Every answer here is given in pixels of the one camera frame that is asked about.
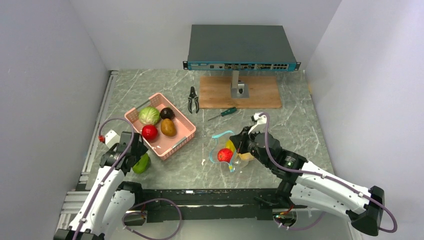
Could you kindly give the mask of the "red round fruit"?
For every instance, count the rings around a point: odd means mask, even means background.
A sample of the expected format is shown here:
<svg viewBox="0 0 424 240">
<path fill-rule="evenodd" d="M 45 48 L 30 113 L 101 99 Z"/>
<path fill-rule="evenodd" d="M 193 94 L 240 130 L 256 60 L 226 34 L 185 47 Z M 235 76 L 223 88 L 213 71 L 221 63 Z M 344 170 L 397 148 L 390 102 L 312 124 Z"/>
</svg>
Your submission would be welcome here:
<svg viewBox="0 0 424 240">
<path fill-rule="evenodd" d="M 155 125 L 147 124 L 143 126 L 143 128 L 141 129 L 141 135 L 147 141 L 153 141 L 158 136 L 158 129 L 156 128 Z"/>
</svg>

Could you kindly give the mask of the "clear zip top bag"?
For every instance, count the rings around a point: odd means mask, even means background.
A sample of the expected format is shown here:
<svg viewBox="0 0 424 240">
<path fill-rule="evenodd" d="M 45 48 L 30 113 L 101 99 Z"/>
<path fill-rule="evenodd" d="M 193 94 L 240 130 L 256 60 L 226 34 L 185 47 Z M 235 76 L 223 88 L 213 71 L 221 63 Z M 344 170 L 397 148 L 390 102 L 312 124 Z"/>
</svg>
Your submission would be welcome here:
<svg viewBox="0 0 424 240">
<path fill-rule="evenodd" d="M 230 140 L 235 135 L 232 130 L 212 135 L 212 148 L 208 154 L 213 164 L 226 165 L 230 173 L 240 172 L 255 159 L 250 153 L 237 153 L 236 146 Z"/>
</svg>

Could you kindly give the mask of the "brown potato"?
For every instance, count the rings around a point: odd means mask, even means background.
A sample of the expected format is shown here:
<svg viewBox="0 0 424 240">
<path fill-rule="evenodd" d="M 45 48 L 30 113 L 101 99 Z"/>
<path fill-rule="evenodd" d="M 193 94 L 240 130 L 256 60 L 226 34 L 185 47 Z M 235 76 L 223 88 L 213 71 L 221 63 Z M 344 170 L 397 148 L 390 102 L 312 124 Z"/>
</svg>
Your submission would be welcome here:
<svg viewBox="0 0 424 240">
<path fill-rule="evenodd" d="M 161 133 L 167 137 L 174 137 L 177 134 L 175 124 L 169 118 L 165 118 L 161 121 L 160 130 Z"/>
</svg>

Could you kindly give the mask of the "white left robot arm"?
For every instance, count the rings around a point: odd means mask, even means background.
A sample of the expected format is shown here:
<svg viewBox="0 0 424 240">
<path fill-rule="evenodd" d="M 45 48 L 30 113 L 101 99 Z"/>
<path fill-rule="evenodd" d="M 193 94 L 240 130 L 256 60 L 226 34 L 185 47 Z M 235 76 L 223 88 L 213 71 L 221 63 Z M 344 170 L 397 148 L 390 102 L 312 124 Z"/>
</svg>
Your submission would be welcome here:
<svg viewBox="0 0 424 240">
<path fill-rule="evenodd" d="M 129 209 L 144 203 L 140 183 L 124 177 L 147 153 L 139 133 L 122 132 L 100 158 L 96 180 L 75 218 L 64 229 L 59 228 L 55 240 L 106 240 Z"/>
</svg>

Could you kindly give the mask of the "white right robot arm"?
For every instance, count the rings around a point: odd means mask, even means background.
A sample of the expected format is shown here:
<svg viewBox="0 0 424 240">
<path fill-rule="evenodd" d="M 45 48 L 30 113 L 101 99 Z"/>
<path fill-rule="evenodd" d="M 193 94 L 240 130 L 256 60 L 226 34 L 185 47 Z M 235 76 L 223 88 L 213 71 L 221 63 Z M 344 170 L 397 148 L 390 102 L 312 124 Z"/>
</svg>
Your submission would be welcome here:
<svg viewBox="0 0 424 240">
<path fill-rule="evenodd" d="M 308 206 L 339 216 L 363 234 L 376 237 L 383 216 L 384 190 L 349 183 L 305 157 L 281 147 L 271 134 L 244 127 L 230 136 L 238 154 L 251 154 L 281 182 L 274 200 L 282 207 Z"/>
</svg>

